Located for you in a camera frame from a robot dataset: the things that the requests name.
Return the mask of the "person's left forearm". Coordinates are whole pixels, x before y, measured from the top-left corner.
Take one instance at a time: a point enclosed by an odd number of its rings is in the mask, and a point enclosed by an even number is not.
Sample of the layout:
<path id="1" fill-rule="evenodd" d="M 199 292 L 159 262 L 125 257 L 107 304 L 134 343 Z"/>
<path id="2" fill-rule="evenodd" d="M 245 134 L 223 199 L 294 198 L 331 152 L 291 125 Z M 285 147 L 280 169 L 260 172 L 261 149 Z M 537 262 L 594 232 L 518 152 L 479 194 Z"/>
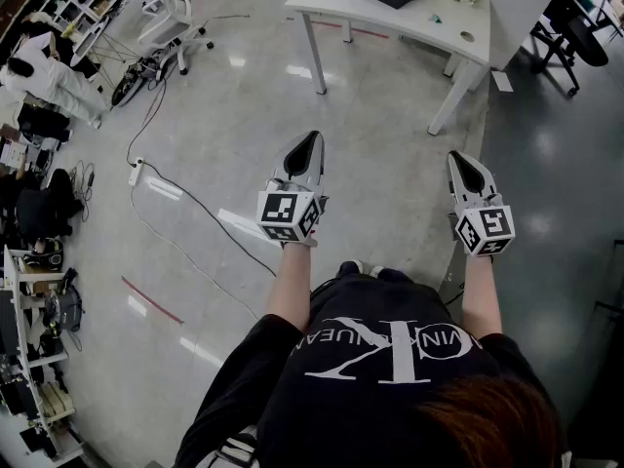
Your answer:
<path id="1" fill-rule="evenodd" d="M 300 331 L 310 318 L 311 248 L 286 243 L 266 303 L 266 313 L 276 315 Z"/>

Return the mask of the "black backpack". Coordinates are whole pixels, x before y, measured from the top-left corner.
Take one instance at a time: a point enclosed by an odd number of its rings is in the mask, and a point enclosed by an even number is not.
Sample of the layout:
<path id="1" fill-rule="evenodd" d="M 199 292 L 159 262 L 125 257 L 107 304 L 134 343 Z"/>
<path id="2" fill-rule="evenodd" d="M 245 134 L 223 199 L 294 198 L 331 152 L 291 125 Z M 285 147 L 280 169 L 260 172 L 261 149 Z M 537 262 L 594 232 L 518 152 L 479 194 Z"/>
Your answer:
<path id="1" fill-rule="evenodd" d="M 0 210 L 7 211 L 24 242 L 34 245 L 38 240 L 70 236 L 69 220 L 81 213 L 84 205 L 74 195 L 69 173 L 55 169 L 43 188 L 27 174 L 20 179 L 17 176 L 0 176 Z"/>

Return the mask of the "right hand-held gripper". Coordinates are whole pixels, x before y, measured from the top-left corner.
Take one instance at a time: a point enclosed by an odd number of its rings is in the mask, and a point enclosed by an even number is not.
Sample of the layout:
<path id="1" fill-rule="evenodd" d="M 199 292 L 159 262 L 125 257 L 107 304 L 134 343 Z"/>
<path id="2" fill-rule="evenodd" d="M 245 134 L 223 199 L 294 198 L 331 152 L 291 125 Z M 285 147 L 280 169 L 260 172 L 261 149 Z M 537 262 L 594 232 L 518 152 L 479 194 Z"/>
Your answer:
<path id="1" fill-rule="evenodd" d="M 516 237 L 511 208 L 496 194 L 491 172 L 472 156 L 458 151 L 448 154 L 449 190 L 453 198 L 485 198 L 465 208 L 454 233 L 467 255 L 497 255 Z"/>

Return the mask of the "white cluttered equipment rack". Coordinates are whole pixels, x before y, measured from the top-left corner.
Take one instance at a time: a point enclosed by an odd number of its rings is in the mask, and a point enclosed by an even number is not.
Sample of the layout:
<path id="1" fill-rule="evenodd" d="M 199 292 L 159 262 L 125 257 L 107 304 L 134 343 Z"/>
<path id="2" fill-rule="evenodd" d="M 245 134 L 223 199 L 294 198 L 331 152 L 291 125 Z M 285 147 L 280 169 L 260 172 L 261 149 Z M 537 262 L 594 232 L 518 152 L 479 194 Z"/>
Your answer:
<path id="1" fill-rule="evenodd" d="M 0 275 L 0 401 L 20 419 L 19 438 L 29 453 L 61 468 L 84 454 L 71 424 L 76 412 L 60 365 L 69 358 L 61 337 L 80 322 L 74 270 L 34 263 L 27 251 L 3 251 Z"/>

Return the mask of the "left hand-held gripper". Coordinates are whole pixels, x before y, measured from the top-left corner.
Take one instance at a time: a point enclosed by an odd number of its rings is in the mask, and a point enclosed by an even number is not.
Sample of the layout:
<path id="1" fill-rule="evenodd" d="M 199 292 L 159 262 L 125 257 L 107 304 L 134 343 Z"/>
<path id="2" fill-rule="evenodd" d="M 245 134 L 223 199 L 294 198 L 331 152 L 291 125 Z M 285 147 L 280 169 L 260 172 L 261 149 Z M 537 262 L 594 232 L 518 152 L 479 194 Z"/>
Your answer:
<path id="1" fill-rule="evenodd" d="M 275 156 L 266 188 L 258 192 L 256 224 L 281 244 L 317 245 L 314 238 L 328 197 L 322 175 L 325 141 L 318 131 L 297 136 Z"/>

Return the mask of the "red floor tape strip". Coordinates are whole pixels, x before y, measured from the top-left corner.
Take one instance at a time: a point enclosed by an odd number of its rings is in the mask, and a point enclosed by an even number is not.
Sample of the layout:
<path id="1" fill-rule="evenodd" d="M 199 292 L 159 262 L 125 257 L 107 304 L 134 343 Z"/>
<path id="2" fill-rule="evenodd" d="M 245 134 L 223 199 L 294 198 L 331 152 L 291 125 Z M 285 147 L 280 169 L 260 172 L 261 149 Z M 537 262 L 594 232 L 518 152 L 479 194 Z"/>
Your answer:
<path id="1" fill-rule="evenodd" d="M 167 310 L 165 307 L 163 307 L 161 304 L 157 303 L 155 300 L 153 300 L 149 295 L 147 295 L 145 292 L 143 292 L 142 290 L 140 290 L 138 287 L 136 287 L 131 281 L 129 281 L 125 276 L 121 276 L 121 280 L 122 282 L 126 285 L 126 287 L 128 287 L 134 294 L 136 294 L 137 296 L 139 296 L 142 300 L 144 300 L 146 303 L 148 303 L 150 306 L 152 306 L 153 308 L 155 308 L 156 310 L 160 311 L 162 314 L 166 315 L 169 319 L 171 319 L 172 321 L 176 322 L 177 324 L 179 324 L 180 326 L 184 325 L 184 321 L 181 320 L 178 316 L 176 316 L 174 313 L 172 313 L 171 311 Z"/>

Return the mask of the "person's black printed shirt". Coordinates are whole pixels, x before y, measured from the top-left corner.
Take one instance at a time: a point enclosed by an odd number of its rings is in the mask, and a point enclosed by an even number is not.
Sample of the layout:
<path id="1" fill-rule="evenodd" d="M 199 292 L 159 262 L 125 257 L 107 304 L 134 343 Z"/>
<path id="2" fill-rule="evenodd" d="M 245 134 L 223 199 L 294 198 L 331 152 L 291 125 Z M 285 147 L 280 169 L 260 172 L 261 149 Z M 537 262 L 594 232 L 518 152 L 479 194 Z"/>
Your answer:
<path id="1" fill-rule="evenodd" d="M 561 468 L 553 404 L 518 344 L 475 338 L 424 285 L 349 284 L 300 331 L 268 314 L 226 358 L 175 468 L 257 430 L 260 468 Z"/>

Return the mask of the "person's black trousers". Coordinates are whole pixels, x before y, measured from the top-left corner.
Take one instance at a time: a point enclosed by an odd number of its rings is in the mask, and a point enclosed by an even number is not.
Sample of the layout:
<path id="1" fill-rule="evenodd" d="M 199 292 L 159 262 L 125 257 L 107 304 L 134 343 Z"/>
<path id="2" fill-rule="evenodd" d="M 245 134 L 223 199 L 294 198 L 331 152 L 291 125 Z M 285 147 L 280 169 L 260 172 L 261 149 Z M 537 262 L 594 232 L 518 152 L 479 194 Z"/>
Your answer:
<path id="1" fill-rule="evenodd" d="M 337 273 L 331 279 L 322 283 L 319 287 L 312 291 L 311 299 L 321 299 L 323 296 L 326 296 L 327 293 L 329 293 L 331 290 L 344 288 L 349 284 L 364 284 L 365 286 L 377 286 L 381 284 L 414 285 L 413 279 L 400 270 L 385 267 L 385 270 L 381 272 L 377 278 L 373 278 L 369 275 L 372 267 L 367 270 L 364 265 L 364 269 L 364 274 L 352 274 L 346 276 L 340 276 L 337 271 Z"/>

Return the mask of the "person's right forearm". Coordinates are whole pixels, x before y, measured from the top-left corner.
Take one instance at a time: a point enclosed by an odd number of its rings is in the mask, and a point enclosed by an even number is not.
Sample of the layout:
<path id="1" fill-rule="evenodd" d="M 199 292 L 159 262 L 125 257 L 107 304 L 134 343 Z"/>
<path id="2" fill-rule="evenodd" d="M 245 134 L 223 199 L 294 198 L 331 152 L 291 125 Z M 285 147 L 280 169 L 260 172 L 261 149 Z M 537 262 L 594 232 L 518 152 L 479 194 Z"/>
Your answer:
<path id="1" fill-rule="evenodd" d="M 468 256 L 462 298 L 462 324 L 475 338 L 502 333 L 496 285 L 489 256 Z"/>

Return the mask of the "black white headset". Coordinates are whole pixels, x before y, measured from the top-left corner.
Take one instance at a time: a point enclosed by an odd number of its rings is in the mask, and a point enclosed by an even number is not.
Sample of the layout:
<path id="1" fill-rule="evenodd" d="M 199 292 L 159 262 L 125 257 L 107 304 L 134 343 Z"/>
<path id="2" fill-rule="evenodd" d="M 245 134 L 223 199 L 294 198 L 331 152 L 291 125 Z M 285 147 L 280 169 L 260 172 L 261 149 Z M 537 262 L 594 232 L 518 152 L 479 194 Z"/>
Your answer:
<path id="1" fill-rule="evenodd" d="M 63 243 L 61 240 L 54 238 L 37 240 L 34 248 L 29 253 L 26 253 L 22 259 L 29 266 L 60 271 L 64 260 Z"/>

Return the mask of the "white office chair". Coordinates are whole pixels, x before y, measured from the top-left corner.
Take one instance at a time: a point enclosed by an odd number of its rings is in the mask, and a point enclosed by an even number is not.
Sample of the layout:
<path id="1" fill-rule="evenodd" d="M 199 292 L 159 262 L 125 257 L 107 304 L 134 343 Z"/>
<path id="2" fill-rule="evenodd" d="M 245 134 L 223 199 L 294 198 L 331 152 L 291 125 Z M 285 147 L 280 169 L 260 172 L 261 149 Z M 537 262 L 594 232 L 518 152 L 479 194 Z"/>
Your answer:
<path id="1" fill-rule="evenodd" d="M 138 42 L 163 53 L 155 70 L 155 80 L 160 82 L 172 58 L 176 58 L 179 73 L 186 75 L 185 51 L 200 45 L 211 50 L 215 44 L 207 37 L 205 27 L 195 22 L 190 0 L 153 0 L 150 4 L 157 2 L 162 7 L 143 28 Z"/>

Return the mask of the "black wheeled device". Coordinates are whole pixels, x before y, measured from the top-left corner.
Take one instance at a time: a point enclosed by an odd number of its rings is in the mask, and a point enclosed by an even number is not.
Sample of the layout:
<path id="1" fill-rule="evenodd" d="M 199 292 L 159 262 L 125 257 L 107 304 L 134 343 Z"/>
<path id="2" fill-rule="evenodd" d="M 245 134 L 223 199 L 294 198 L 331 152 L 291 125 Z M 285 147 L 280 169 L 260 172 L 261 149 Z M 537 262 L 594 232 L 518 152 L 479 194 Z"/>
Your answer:
<path id="1" fill-rule="evenodd" d="M 146 84 L 156 83 L 159 74 L 159 62 L 153 57 L 140 58 L 124 72 L 122 79 L 115 87 L 111 105 L 113 107 L 127 104 Z"/>

